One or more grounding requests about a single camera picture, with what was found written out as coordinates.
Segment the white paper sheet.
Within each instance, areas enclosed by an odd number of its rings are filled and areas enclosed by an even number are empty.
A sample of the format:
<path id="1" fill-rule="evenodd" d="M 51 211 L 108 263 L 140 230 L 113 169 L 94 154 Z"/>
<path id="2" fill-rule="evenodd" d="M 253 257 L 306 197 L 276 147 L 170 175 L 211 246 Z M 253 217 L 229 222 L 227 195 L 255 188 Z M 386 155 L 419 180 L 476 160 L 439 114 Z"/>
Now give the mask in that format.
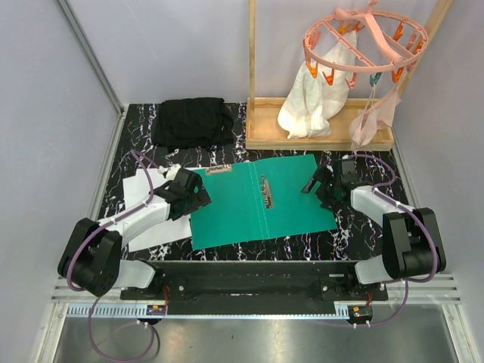
<path id="1" fill-rule="evenodd" d="M 146 199 L 150 188 L 142 169 L 137 169 L 135 176 L 123 179 L 125 208 L 128 209 Z M 155 225 L 127 244 L 129 252 L 170 244 L 177 240 L 191 237 L 190 216 L 183 216 L 176 221 L 167 221 Z"/>
<path id="2" fill-rule="evenodd" d="M 147 170 L 148 175 L 150 176 L 151 184 L 153 189 L 156 189 L 163 185 L 167 179 L 164 176 L 163 173 L 159 172 L 158 169 L 156 168 L 149 168 Z M 136 178 L 139 178 L 143 182 L 147 182 L 147 190 L 150 190 L 150 184 L 149 181 L 147 180 L 146 173 L 144 172 L 143 169 L 138 169 L 135 174 Z"/>

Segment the green file folder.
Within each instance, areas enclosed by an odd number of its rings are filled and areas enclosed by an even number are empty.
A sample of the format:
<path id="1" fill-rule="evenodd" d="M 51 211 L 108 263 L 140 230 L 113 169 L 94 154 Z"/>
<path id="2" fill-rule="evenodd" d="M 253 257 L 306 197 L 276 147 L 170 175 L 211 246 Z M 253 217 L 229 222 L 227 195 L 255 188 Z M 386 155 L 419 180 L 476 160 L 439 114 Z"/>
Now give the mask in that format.
<path id="1" fill-rule="evenodd" d="M 317 169 L 312 154 L 234 163 L 231 171 L 197 174 L 211 199 L 191 215 L 196 250 L 334 230 L 333 213 L 302 189 Z"/>

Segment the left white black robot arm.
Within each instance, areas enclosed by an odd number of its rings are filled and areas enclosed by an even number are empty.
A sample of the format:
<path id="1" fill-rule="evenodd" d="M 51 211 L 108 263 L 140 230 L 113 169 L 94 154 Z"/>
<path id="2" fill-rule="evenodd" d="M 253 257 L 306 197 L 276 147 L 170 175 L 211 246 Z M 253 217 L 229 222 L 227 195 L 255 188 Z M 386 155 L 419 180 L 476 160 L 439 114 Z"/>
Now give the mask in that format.
<path id="1" fill-rule="evenodd" d="M 113 288 L 135 288 L 146 299 L 163 292 L 163 281 L 149 262 L 124 260 L 123 249 L 158 233 L 155 241 L 171 243 L 188 236 L 188 218 L 208 206 L 202 177 L 179 165 L 160 168 L 163 181 L 149 180 L 147 196 L 109 218 L 79 220 L 57 265 L 73 291 L 100 297 Z"/>

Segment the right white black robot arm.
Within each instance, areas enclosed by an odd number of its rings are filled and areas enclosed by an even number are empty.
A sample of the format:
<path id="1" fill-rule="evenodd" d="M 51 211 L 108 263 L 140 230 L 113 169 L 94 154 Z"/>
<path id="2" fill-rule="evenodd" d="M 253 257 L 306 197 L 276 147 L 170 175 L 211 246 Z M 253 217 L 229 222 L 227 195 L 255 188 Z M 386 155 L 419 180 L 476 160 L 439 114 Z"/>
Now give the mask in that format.
<path id="1" fill-rule="evenodd" d="M 425 283 L 444 271 L 447 259 L 436 214 L 430 208 L 416 208 L 401 203 L 380 188 L 396 180 L 393 169 L 388 182 L 371 185 L 358 177 L 356 160 L 369 155 L 354 154 L 333 162 L 332 169 L 319 166 L 302 188 L 315 192 L 325 209 L 335 211 L 348 206 L 377 223 L 383 232 L 382 253 L 355 264 L 355 274 L 343 281 L 350 299 L 368 294 L 371 284 L 398 280 Z"/>

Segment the pink hanging mesh cloth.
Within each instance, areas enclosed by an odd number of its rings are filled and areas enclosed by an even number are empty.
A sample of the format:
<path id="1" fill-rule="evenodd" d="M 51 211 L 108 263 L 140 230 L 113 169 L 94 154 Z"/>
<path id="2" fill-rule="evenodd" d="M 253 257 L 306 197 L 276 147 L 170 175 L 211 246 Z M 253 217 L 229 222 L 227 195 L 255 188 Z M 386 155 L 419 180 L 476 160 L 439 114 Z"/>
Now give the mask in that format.
<path id="1" fill-rule="evenodd" d="M 399 89 L 400 84 L 394 85 L 386 95 L 376 100 L 376 86 L 371 88 L 365 107 L 358 110 L 357 117 L 349 126 L 353 150 L 361 150 L 363 146 L 371 143 L 379 130 L 392 127 L 395 109 L 402 101 Z"/>

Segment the white hanging towel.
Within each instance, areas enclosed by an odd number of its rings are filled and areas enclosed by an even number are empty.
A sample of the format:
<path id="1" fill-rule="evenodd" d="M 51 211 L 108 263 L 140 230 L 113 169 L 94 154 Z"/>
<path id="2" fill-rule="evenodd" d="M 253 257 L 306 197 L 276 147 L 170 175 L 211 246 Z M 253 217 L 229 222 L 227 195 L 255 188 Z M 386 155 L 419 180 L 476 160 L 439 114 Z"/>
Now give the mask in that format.
<path id="1" fill-rule="evenodd" d="M 332 135 L 329 119 L 346 104 L 350 72 L 318 67 L 312 76 L 306 64 L 301 64 L 278 114 L 278 125 L 288 132 L 288 139 L 327 138 Z"/>

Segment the black folded cloth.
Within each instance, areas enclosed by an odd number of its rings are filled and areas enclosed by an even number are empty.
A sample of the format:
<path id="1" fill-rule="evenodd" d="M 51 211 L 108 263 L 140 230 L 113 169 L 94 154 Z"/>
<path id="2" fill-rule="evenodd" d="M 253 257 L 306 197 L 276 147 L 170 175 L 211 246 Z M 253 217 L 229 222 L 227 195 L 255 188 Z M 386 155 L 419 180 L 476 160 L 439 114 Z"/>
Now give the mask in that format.
<path id="1" fill-rule="evenodd" d="M 169 151 L 223 147 L 234 142 L 234 119 L 222 98 L 185 98 L 157 105 L 152 144 Z"/>

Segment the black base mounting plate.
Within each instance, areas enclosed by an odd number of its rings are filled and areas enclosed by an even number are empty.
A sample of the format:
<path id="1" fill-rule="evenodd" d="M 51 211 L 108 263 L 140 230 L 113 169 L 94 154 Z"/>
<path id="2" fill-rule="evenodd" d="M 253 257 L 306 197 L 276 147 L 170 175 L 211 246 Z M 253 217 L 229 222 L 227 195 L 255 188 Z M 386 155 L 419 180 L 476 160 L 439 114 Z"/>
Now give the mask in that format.
<path id="1" fill-rule="evenodd" d="M 130 287 L 121 299 L 168 299 L 170 317 L 340 317 L 342 302 L 385 302 L 381 284 L 360 284 L 354 262 L 154 262 L 145 289 Z"/>

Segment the pink round clip hanger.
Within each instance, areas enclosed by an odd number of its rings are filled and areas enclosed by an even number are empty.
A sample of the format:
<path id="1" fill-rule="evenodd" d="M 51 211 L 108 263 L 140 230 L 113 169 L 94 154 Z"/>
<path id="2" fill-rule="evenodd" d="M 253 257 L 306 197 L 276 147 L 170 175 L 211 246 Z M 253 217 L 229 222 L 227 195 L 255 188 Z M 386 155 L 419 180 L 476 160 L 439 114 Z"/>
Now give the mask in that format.
<path id="1" fill-rule="evenodd" d="M 401 14 L 376 9 L 369 1 L 365 9 L 336 8 L 316 21 L 302 41 L 304 61 L 309 73 L 320 73 L 333 85 L 337 71 L 349 73 L 346 83 L 353 89 L 358 76 L 368 74 L 375 86 L 387 73 L 394 84 L 401 82 L 422 58 L 430 34 L 417 21 Z M 334 41 L 352 60 L 330 60 L 321 54 L 323 41 Z"/>

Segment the wooden rack frame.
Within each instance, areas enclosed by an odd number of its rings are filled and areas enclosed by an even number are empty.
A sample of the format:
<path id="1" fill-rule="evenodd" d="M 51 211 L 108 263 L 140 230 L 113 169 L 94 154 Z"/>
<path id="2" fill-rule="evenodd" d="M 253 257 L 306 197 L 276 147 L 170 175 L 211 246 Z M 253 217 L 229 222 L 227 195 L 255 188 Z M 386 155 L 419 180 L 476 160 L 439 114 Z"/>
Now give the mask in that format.
<path id="1" fill-rule="evenodd" d="M 396 107 L 452 6 L 437 1 L 425 25 L 375 8 L 335 9 L 302 40 L 304 61 L 285 98 L 258 98 L 256 3 L 250 8 L 246 147 L 388 151 Z"/>

